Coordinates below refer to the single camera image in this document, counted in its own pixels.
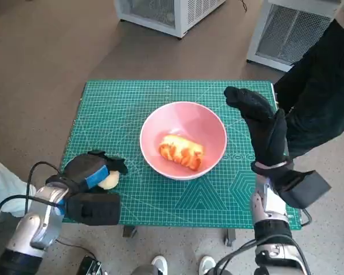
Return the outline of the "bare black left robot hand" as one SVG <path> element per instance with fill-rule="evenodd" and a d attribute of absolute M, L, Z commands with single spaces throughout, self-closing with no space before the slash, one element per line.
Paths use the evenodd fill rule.
<path fill-rule="evenodd" d="M 105 151 L 93 150 L 73 158 L 65 166 L 63 176 L 69 180 L 70 189 L 83 193 L 92 188 L 103 190 L 115 188 L 120 175 L 126 175 L 125 159 L 107 156 Z"/>

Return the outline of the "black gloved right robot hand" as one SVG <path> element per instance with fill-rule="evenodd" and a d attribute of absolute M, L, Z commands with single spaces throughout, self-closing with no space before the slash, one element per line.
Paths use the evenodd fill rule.
<path fill-rule="evenodd" d="M 238 109 L 248 126 L 255 161 L 267 167 L 286 161 L 284 111 L 274 111 L 265 97 L 248 89 L 227 87 L 224 96 L 227 105 Z"/>

